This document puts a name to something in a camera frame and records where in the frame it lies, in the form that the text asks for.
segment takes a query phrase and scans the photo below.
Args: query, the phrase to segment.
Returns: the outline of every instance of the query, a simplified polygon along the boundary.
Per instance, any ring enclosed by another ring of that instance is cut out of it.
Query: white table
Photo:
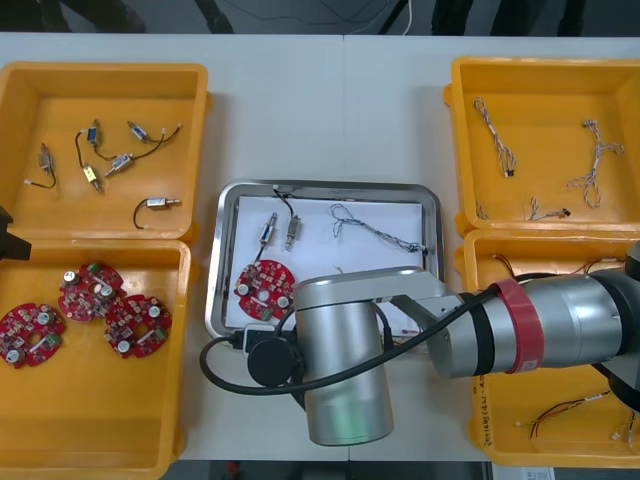
[[[238,178],[421,183],[442,202],[447,274],[458,210],[450,118],[442,88],[461,55],[640,57],[640,39],[435,38],[0,34],[0,65],[13,60],[196,62],[209,70],[216,104],[207,123],[195,247],[203,272],[194,288],[184,360],[184,459],[485,460],[466,438],[469,380],[440,381],[420,355],[387,366],[396,421],[387,438],[323,448],[307,437],[289,397],[223,392],[200,374],[213,207]],[[211,365],[248,382],[242,357],[225,348]]]

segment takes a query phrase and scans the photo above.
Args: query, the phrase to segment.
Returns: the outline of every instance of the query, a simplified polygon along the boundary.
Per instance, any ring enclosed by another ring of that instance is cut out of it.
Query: wire harness
[[[584,187],[584,201],[591,208],[598,208],[602,203],[602,195],[600,194],[596,177],[598,175],[598,166],[600,165],[602,154],[606,151],[610,151],[616,155],[622,155],[624,154],[624,147],[619,143],[602,143],[600,129],[598,128],[598,122],[596,120],[587,120],[582,126],[591,130],[593,135],[596,137],[596,148],[594,151],[595,160],[589,173],[582,177],[569,179],[567,186],[571,188]]]
[[[498,160],[500,161],[500,168],[502,168],[504,176],[513,177],[516,173],[516,165],[518,164],[518,162],[516,161],[516,156],[513,154],[511,149],[502,142],[500,136],[498,135],[498,132],[496,132],[496,129],[494,128],[493,124],[491,123],[491,119],[489,118],[489,110],[487,109],[487,104],[484,102],[484,99],[482,97],[476,97],[473,100],[473,106],[476,108],[476,110],[478,110],[478,112],[480,112],[484,123],[487,124],[487,127],[489,127],[489,130],[491,131],[491,135],[493,136],[493,143],[495,143],[496,149],[498,150]]]

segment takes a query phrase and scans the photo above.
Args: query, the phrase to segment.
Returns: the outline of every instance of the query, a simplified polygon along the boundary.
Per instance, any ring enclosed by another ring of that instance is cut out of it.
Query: black wire
[[[147,200],[149,200],[148,198],[145,198],[144,200],[142,200],[137,206],[136,208],[133,210],[133,224],[135,225],[135,227],[138,230],[144,230],[144,227],[141,227],[140,225],[138,225],[138,222],[136,222],[136,217],[138,216],[138,212],[140,211],[140,209],[142,208],[142,206],[147,203]]]
[[[34,187],[40,187],[40,188],[53,188],[56,186],[56,183],[58,182],[58,179],[56,178],[56,172],[54,172],[53,168],[51,168],[51,177],[53,178],[53,183],[51,185],[43,185],[38,182],[31,182],[29,185],[33,185]]]
[[[103,154],[101,154],[101,153],[98,151],[98,146],[97,146],[97,145],[95,145],[95,146],[93,147],[93,151],[94,151],[94,152],[96,152],[96,155],[98,155],[98,156],[99,156],[100,158],[102,158],[103,160],[111,161],[111,160],[115,160],[115,158],[117,157],[117,155],[112,155],[112,156],[110,156],[110,157],[106,157],[106,156],[104,156]]]
[[[151,143],[167,143],[169,142],[173,137],[176,136],[176,133],[178,133],[180,131],[182,127],[176,127],[176,129],[173,131],[173,133],[171,135],[169,135],[167,138],[165,138],[164,140],[162,140],[162,138],[160,140],[155,140],[149,136],[147,136],[147,140]]]
[[[82,132],[78,132],[75,139],[76,152],[78,152],[78,163],[80,164],[80,168],[84,168],[84,165],[82,163],[82,153],[80,152],[80,144],[78,143],[78,139],[80,138],[80,135],[82,135]]]
[[[393,333],[391,332],[391,326],[389,325],[389,320],[387,316],[384,314],[380,305],[373,302],[373,308],[376,309],[376,314],[380,321],[382,322],[382,345],[384,347],[384,351],[388,352],[393,348]]]
[[[133,159],[134,160],[140,160],[141,158],[144,157],[148,157],[149,155],[151,155],[153,152],[155,152],[157,149],[159,149],[162,144],[165,143],[164,142],[164,135],[162,135],[162,137],[160,138],[160,141],[158,143],[156,143],[156,146],[153,147],[151,150],[149,150],[148,152],[143,153],[142,155],[134,155]]]
[[[293,212],[293,207],[291,206],[291,204],[287,201],[287,199],[284,197],[284,195],[282,195],[277,188],[273,189],[273,193],[276,194],[276,197],[278,197],[280,200],[282,200],[285,205],[287,207],[289,207],[289,214],[291,215],[291,218],[293,218],[295,216],[295,213]]]
[[[272,395],[286,395],[289,393],[298,393],[298,392],[308,392],[310,390],[316,390],[318,388],[324,388],[329,385],[334,385],[336,383],[343,382],[345,380],[349,380],[350,378],[356,377],[364,372],[368,372],[389,360],[393,360],[394,358],[402,355],[405,352],[408,352],[414,347],[417,347],[425,340],[433,337],[434,335],[440,333],[442,330],[447,328],[454,320],[461,317],[465,313],[469,312],[472,308],[480,305],[484,301],[494,297],[499,292],[499,288],[496,285],[492,285],[486,290],[480,292],[474,298],[461,304],[456,307],[452,312],[447,314],[442,320],[440,320],[435,325],[427,328],[424,332],[416,335],[415,337],[407,340],[402,345],[394,347],[392,350],[388,352],[384,352],[381,355],[373,357],[359,365],[348,368],[339,373],[335,373],[333,375],[329,375],[327,377],[319,378],[317,380],[311,380],[309,382],[301,383],[298,385],[282,385],[280,387],[247,387],[244,385],[236,385],[233,383],[229,383],[226,380],[223,380],[219,376],[217,376],[207,364],[207,354],[209,351],[218,343],[221,342],[233,342],[233,338],[231,337],[218,337],[211,340],[209,343],[205,345],[205,347],[200,352],[200,369],[202,370],[203,375],[209,380],[211,383],[216,385],[223,390],[228,392],[237,393],[240,395],[254,395],[254,396],[272,396]]]
[[[391,3],[391,0],[387,0],[384,4],[384,6],[378,10],[376,12],[375,15],[371,15],[369,18],[365,19],[365,20],[354,20],[355,17],[357,17],[358,15],[360,15],[362,12],[364,12],[367,7],[369,5],[371,5],[374,2],[374,0],[370,0],[369,2],[364,3],[353,15],[351,15],[350,17],[343,17],[342,15],[340,15],[340,13],[335,10],[331,5],[329,5],[326,0],[320,0],[320,3],[327,9],[329,10],[331,13],[333,13],[336,17],[338,17],[340,20],[342,20],[344,23],[367,23],[372,21],[374,18],[376,18],[378,15],[380,15],[381,12],[384,11],[385,8],[387,8],[389,6],[389,4]]]

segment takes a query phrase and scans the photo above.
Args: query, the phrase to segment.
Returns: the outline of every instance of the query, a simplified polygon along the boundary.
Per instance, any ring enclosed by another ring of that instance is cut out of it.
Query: floor
[[[209,33],[192,0],[124,0],[144,19],[150,33]],[[238,34],[375,34],[397,0],[216,0]],[[467,20],[467,35],[488,35],[500,0],[475,0]],[[409,35],[429,35],[435,0],[412,0],[413,22]],[[545,1],[532,34],[555,35],[564,2]],[[342,18],[355,20],[341,21]],[[584,36],[640,36],[640,2],[588,0]],[[75,32],[95,31],[93,25],[65,9]],[[405,8],[389,34],[400,34],[408,22]]]

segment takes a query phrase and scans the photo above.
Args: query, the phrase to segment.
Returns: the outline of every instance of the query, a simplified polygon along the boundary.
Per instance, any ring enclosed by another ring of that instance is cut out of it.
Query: metal tray
[[[240,197],[273,197],[273,186],[296,198],[338,202],[418,203],[422,205],[422,242],[429,249],[423,268],[444,281],[444,247],[440,200],[421,185],[306,180],[244,180],[230,183],[220,194],[209,265],[205,326],[212,338],[231,334],[225,326],[236,221]]]

